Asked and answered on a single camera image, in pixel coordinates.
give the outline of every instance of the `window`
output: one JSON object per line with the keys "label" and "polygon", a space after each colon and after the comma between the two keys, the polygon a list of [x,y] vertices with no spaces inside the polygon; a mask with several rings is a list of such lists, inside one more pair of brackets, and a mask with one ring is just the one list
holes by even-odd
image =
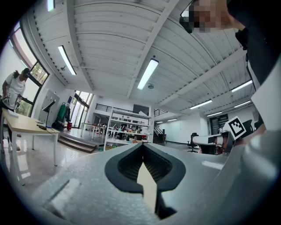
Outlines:
{"label": "window", "polygon": [[30,69],[31,76],[29,76],[25,83],[25,92],[22,96],[22,103],[16,112],[25,116],[31,116],[36,98],[48,77],[48,73],[29,48],[21,29],[20,22],[14,27],[14,30],[10,34],[10,38],[2,51],[0,67],[0,85],[2,85],[6,77],[15,70],[21,73],[26,67]]}
{"label": "window", "polygon": [[71,123],[73,128],[81,128],[85,122],[93,94],[76,91],[71,104]]}
{"label": "window", "polygon": [[224,114],[214,118],[210,118],[211,122],[211,133],[212,135],[217,134],[219,128],[223,128],[224,124],[228,121],[228,115]]}

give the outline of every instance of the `table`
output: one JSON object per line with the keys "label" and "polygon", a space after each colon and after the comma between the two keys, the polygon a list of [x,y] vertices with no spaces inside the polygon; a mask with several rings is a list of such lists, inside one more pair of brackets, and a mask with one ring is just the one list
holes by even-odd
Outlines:
{"label": "table", "polygon": [[[1,118],[1,130],[3,130],[3,123],[4,118],[6,119],[6,122],[9,126],[9,128],[12,131],[12,152],[13,152],[13,159],[16,167],[16,175],[21,183],[21,185],[24,185],[24,181],[22,179],[22,175],[20,174],[19,165],[18,165],[18,156],[17,156],[17,134],[18,133],[24,133],[24,134],[30,134],[32,135],[32,149],[34,150],[34,136],[35,135],[53,135],[54,136],[54,165],[57,165],[56,162],[56,147],[58,142],[58,134],[59,131],[52,130],[47,128],[47,131],[42,130],[37,126],[38,120],[32,119],[27,116],[23,116],[18,114],[18,118],[10,116],[7,109],[2,108],[2,118]],[[4,153],[4,147],[3,147],[3,132],[1,133],[1,151]]]}
{"label": "table", "polygon": [[94,131],[95,131],[95,128],[98,128],[98,133],[99,133],[99,134],[100,134],[101,128],[103,128],[102,135],[104,135],[105,127],[95,126],[95,125],[91,125],[91,124],[88,124],[88,123],[82,123],[82,131],[81,131],[81,135],[80,135],[81,137],[82,137],[82,134],[83,134],[84,125],[93,127],[92,139],[94,138]]}

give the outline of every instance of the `fluorescent light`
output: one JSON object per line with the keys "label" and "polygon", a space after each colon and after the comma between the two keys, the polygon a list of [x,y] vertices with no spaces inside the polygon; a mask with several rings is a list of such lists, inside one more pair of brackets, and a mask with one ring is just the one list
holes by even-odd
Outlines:
{"label": "fluorescent light", "polygon": [[63,47],[63,45],[59,46],[58,50],[60,51],[61,56],[62,56],[63,60],[65,61],[65,64],[68,67],[70,73],[72,75],[76,75],[76,72],[74,71],[74,69],[73,69],[73,67],[72,67],[72,65],[70,63],[69,58],[66,55],[65,48]]}
{"label": "fluorescent light", "polygon": [[54,0],[47,0],[48,1],[48,12],[54,9]]}
{"label": "fluorescent light", "polygon": [[139,85],[137,86],[138,89],[142,90],[146,84],[146,82],[148,81],[148,79],[150,78],[150,76],[152,75],[152,73],[154,72],[154,70],[156,69],[156,67],[158,66],[159,62],[155,59],[151,59],[141,80]]}
{"label": "fluorescent light", "polygon": [[239,89],[244,88],[244,87],[248,86],[248,85],[251,84],[251,83],[253,83],[253,81],[252,81],[252,80],[249,80],[249,81],[247,81],[246,83],[244,83],[244,84],[242,84],[242,85],[236,87],[235,89],[233,89],[232,92],[238,91]]}
{"label": "fluorescent light", "polygon": [[242,104],[240,104],[240,105],[234,106],[234,108],[237,108],[237,107],[240,107],[240,106],[242,106],[242,105],[248,104],[249,102],[251,102],[251,100],[250,100],[250,101],[247,101],[247,102],[244,102],[244,103],[242,103]]}
{"label": "fluorescent light", "polygon": [[222,112],[217,112],[217,113],[214,113],[214,114],[211,114],[211,115],[208,115],[208,116],[214,116],[214,115],[218,115],[218,114],[221,114]]}
{"label": "fluorescent light", "polygon": [[198,107],[200,107],[200,106],[202,106],[202,105],[206,105],[206,104],[211,103],[211,102],[212,102],[212,100],[209,100],[209,101],[204,102],[204,103],[202,103],[202,104],[199,104],[199,105],[193,106],[193,107],[191,107],[190,109],[195,109],[195,108],[198,108]]}

